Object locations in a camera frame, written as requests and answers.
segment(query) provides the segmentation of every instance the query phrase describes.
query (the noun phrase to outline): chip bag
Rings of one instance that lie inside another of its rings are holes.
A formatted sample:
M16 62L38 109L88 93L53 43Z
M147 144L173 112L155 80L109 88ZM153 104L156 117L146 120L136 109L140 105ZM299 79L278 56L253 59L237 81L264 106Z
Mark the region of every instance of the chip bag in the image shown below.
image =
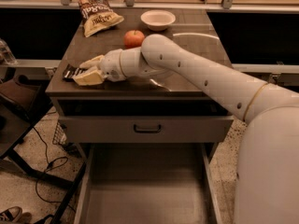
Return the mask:
M123 16L115 13L107 0L78 0L78 4L83 18L85 37L123 21Z

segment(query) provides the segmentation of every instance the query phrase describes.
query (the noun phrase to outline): bottle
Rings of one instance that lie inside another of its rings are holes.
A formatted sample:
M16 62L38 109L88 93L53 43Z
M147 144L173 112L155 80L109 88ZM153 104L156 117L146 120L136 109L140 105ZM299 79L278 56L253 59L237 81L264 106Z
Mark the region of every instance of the bottle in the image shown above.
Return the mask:
M4 58L6 64L17 64L18 61L12 54L10 48L8 47L7 43L0 38L0 54Z

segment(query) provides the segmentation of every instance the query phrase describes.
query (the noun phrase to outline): speckled floor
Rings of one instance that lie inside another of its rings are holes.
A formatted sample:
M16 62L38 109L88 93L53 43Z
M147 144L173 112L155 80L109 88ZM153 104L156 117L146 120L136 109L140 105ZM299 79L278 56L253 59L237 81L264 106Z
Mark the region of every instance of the speckled floor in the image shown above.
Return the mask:
M57 168L50 173L73 180L82 164L82 158L78 155L70 155L61 147L55 146L52 143L58 118L57 113L52 113L53 111L55 110L52 109L51 113L39 121L36 125L36 129L48 144L47 153L49 161L63 156L68 158L68 162L64 166ZM214 187L217 192L223 224L233 224L237 154L240 140L245 130L246 125L239 120L235 120L224 142L219 144L211 162ZM46 169L46 145L40 140L35 131L28 133L24 143L19 145L16 148L16 151L33 168L40 171ZM34 179L10 174L3 170L0 170L0 176L0 211L5 210L10 206L18 205L23 209L23 212L30 212L32 214L31 223L37 222L48 214L55 213L58 203L47 203L41 200L36 194L36 181ZM37 184L37 190L43 199L51 202L59 202L65 194L65 190L63 189L58 189L40 182ZM78 195L76 195L70 203L72 208L76 209L77 200ZM63 224L73 223L75 212L72 208L67 208L65 210L62 218Z

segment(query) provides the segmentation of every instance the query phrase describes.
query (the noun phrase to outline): white bowl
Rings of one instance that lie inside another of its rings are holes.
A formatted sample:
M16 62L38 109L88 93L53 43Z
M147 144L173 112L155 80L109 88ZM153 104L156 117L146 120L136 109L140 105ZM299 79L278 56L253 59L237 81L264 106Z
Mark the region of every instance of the white bowl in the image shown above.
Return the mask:
M141 15L141 20L154 32L165 30L176 20L176 16L169 11L151 10Z

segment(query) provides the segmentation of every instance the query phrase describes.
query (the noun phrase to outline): black handle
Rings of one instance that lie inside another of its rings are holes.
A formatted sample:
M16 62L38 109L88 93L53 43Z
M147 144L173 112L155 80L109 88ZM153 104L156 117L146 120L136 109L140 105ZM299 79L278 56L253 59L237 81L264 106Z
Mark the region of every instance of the black handle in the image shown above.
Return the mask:
M155 130L140 129L136 124L134 125L134 131L136 133L159 133L161 131L161 128L162 128L161 124L159 124L157 126L157 129L155 129Z

